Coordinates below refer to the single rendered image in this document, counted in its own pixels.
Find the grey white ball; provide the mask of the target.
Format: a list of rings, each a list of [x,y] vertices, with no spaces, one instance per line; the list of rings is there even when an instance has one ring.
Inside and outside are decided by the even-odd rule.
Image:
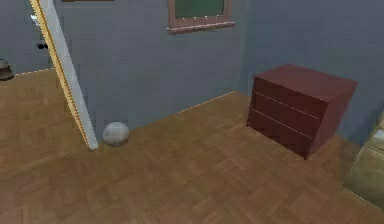
[[[129,136],[128,126],[121,122],[112,122],[103,131],[103,141],[113,147],[125,144]]]

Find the pink framed window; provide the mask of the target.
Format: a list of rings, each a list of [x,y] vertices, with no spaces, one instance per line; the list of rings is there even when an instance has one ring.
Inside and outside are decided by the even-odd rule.
[[[170,34],[233,27],[232,0],[168,0]]]

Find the dark red chest of drawers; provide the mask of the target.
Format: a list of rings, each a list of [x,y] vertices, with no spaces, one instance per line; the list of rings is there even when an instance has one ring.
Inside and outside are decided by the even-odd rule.
[[[247,126],[306,159],[330,140],[358,83],[286,64],[254,77]]]

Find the white room door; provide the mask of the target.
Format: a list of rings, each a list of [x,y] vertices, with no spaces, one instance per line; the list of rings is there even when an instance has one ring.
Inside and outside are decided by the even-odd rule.
[[[52,59],[73,119],[90,150],[98,147],[95,131],[81,91],[53,0],[29,0]]]

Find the beige bed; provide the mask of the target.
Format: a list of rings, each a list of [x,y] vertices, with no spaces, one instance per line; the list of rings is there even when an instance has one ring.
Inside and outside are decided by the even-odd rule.
[[[384,212],[384,111],[356,156],[343,187]]]

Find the dark round object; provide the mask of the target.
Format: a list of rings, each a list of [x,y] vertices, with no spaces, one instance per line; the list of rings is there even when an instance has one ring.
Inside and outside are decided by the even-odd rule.
[[[0,81],[12,79],[14,73],[5,59],[0,59]]]

